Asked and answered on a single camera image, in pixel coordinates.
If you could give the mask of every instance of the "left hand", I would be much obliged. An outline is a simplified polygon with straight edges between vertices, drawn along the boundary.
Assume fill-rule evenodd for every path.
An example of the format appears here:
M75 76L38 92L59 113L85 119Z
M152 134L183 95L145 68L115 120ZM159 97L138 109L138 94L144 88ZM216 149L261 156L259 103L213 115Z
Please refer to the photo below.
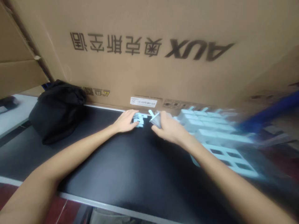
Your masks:
M139 124L138 121L131 124L134 114L138 112L139 110L126 110L119 116L112 126L117 132L127 132L132 130Z

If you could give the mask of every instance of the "black backpack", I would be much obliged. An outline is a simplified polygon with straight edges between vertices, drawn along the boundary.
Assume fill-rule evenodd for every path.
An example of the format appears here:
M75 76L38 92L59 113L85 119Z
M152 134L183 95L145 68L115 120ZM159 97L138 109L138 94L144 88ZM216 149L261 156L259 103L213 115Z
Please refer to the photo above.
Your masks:
M37 99L29 120L44 145L73 133L84 116L85 92L77 86L56 80Z

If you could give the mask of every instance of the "white label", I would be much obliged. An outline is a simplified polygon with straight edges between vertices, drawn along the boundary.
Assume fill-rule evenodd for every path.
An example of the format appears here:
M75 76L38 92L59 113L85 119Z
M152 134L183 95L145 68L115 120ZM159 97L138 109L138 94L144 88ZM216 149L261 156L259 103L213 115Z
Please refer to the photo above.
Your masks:
M138 105L138 106L155 107L156 104L157 104L157 101L156 100L150 100L150 99L131 97L130 104Z

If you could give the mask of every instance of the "aux logo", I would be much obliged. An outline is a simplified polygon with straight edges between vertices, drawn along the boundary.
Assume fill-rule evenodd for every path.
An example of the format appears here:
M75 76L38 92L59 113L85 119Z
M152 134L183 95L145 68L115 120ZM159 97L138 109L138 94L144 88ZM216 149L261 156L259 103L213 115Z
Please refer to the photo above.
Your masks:
M166 58L169 58L171 55L174 55L175 58L186 59L189 56L190 51L192 50L192 48L195 45L199 45L200 47L199 47L195 57L193 58L193 60L199 60L201 58L203 52L205 51L207 45L208 45L207 42L205 42L204 40L194 40L194 41L191 41L191 42L189 42L189 40L184 40L183 42L178 44L177 39L170 39L170 42L171 42L171 46L172 46L172 51L169 52L165 56ZM182 46L186 45L187 43L188 43L188 45L186 46L183 55L181 55L180 48ZM220 46L220 45L216 45L216 42L209 42L208 54L206 56L206 60L207 61L215 61L217 58L219 58L224 52L226 52L233 45L234 44L229 44L229 45L226 45L226 46Z

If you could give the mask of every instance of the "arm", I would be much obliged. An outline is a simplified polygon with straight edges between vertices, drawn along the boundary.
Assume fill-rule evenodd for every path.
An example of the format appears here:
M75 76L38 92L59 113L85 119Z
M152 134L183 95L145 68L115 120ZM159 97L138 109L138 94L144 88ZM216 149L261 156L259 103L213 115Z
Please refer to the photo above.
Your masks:
M284 210L213 156L165 111L161 112L161 125L162 129L152 126L152 130L192 154L247 223L296 223Z
M138 125L130 124L137 112L123 112L114 124L68 146L36 168L1 210L0 223L42 223L59 182L114 134Z

